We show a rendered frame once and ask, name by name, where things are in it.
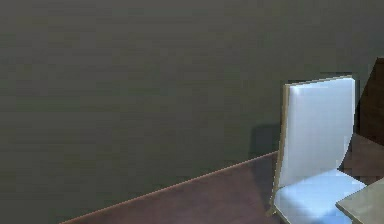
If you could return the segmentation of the white cushioned wooden chair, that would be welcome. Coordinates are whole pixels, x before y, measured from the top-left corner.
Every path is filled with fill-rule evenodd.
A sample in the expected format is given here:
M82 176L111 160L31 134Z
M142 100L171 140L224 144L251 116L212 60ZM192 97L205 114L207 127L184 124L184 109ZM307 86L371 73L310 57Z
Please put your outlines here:
M283 86L281 132L268 216L284 224L352 224L336 207L365 184L339 170L354 129L355 80Z

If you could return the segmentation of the dark brown wooden cabinet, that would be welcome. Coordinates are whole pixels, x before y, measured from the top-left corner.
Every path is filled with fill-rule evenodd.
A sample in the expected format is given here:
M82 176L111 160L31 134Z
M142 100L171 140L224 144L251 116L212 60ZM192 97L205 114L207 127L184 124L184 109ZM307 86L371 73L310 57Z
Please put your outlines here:
M384 146L384 56L376 59L360 97L356 133Z

